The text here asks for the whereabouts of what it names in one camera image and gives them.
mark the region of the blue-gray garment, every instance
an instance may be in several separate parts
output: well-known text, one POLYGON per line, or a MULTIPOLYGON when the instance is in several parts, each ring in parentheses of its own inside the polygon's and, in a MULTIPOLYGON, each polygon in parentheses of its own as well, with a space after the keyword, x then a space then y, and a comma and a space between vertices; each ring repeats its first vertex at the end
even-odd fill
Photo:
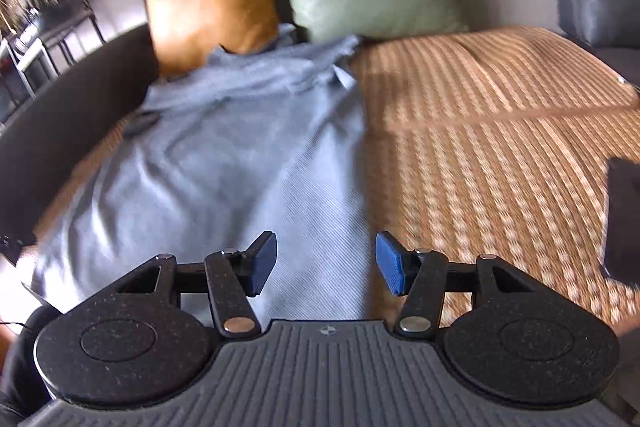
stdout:
MULTIPOLYGON (((260 54, 217 49, 151 86, 142 110, 159 118, 134 122, 76 194, 40 244, 33 289, 66 312, 157 253, 196 263, 271 230, 278 261, 251 299, 262 324, 363 317, 365 121, 346 67, 357 44, 293 44, 284 26, 260 54)), ((182 307, 210 323, 206 296, 182 307)))

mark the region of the round black disc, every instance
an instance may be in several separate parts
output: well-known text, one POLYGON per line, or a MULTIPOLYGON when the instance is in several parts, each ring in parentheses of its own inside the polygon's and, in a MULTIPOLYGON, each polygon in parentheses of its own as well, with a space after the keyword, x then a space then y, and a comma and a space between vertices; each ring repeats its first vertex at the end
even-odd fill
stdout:
POLYGON ((175 394, 209 360, 209 335, 190 314, 146 295, 109 295, 71 310, 38 336, 47 387, 100 407, 145 405, 175 394))
POLYGON ((613 331, 564 299, 512 293, 459 317, 444 335, 453 367, 472 386, 530 407, 594 398, 618 363, 613 331))

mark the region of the sofa armrest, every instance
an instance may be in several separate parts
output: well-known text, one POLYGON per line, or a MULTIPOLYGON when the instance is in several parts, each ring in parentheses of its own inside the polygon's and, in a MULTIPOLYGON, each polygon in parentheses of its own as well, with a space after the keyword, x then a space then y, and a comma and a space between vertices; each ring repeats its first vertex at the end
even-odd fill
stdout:
MULTIPOLYGON (((0 136, 0 235, 31 231, 74 166, 158 78, 147 25, 108 42, 50 84, 0 136)), ((16 263, 19 248, 5 255, 16 263)))

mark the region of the woven mat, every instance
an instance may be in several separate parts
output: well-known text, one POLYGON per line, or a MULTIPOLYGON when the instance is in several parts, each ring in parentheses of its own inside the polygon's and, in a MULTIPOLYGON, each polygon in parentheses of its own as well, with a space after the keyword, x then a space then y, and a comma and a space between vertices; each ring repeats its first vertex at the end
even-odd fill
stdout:
MULTIPOLYGON (((354 60, 367 103, 370 220, 408 248, 495 253, 613 325, 640 293, 599 272, 606 160, 640 160, 632 87, 546 30, 386 42, 354 60)), ((401 299, 380 281, 374 315, 401 299)), ((447 295, 443 325, 470 309, 447 295)))

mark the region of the person's leg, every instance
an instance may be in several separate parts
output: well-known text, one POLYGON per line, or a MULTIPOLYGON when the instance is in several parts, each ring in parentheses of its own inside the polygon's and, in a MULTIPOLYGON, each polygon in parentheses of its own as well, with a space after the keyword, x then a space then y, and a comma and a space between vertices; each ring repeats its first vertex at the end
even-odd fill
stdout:
POLYGON ((16 415, 20 420, 31 416, 51 399, 33 359, 33 344, 42 328, 59 316, 54 307, 41 306, 9 348, 0 378, 0 425, 16 415))

